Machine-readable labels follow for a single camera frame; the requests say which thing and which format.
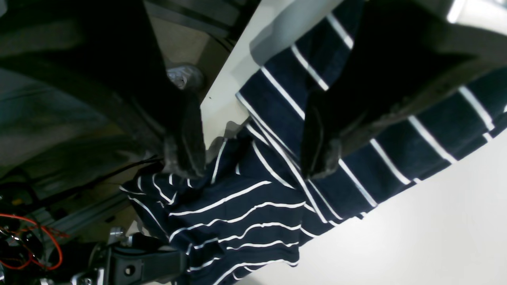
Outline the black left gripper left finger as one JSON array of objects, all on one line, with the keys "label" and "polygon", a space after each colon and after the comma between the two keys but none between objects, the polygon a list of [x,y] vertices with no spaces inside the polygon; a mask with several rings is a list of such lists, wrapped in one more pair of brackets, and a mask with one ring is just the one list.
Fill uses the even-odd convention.
[{"label": "black left gripper left finger", "polygon": [[205,172],[200,102],[167,76],[141,0],[2,0],[1,69],[83,101],[147,150],[164,172]]}]

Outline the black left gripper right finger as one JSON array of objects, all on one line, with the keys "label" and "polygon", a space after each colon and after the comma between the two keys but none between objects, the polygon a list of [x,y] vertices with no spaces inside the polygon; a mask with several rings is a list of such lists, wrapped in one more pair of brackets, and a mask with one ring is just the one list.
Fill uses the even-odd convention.
[{"label": "black left gripper right finger", "polygon": [[506,66],[505,0],[368,0],[350,56],[308,99],[301,170],[326,177],[380,132]]}]

